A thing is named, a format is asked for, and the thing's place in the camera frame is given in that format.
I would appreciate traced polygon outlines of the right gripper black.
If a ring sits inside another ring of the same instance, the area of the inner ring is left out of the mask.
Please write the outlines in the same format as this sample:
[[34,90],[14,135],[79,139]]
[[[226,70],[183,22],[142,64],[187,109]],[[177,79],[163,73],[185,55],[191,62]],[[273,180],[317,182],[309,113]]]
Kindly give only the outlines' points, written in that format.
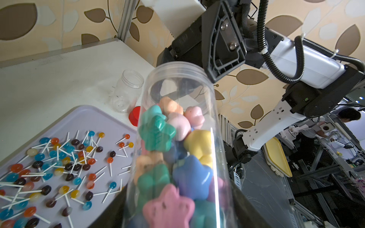
[[189,62],[203,68],[216,83],[244,64],[246,54],[228,1],[216,1],[158,56],[157,65]]

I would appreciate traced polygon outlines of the clear candy jar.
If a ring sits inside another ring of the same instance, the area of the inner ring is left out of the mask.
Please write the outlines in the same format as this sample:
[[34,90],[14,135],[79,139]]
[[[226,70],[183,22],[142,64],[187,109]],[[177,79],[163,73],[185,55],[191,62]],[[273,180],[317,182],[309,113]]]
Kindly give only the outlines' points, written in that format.
[[111,105],[118,113],[130,113],[142,92],[144,78],[133,70],[125,70],[115,86]]

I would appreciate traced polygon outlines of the red jar lid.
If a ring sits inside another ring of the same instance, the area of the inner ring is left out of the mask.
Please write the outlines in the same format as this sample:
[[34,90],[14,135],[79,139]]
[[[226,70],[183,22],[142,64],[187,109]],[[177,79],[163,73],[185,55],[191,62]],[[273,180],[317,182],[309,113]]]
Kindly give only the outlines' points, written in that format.
[[128,116],[130,123],[135,127],[137,127],[139,123],[140,111],[141,111],[141,106],[136,106],[133,108],[133,110],[129,113]]

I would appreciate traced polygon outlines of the clear jar colourful candies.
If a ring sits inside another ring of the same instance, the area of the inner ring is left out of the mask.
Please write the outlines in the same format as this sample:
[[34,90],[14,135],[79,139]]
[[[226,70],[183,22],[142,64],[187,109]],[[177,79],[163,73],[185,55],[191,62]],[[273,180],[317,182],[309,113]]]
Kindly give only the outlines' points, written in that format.
[[142,93],[124,228],[236,228],[212,83],[188,62],[155,68]]

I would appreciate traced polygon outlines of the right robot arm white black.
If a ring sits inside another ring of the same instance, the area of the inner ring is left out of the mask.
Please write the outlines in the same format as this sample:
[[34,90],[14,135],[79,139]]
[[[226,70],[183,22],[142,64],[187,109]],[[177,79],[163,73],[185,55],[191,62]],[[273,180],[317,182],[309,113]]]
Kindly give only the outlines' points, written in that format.
[[266,26],[268,1],[260,1],[255,26],[250,1],[155,1],[151,6],[174,36],[160,63],[202,67],[213,83],[243,64],[265,66],[287,89],[253,130],[236,135],[230,166],[249,162],[262,146],[292,124],[331,111],[365,78],[362,61],[339,55],[304,35],[290,40]]

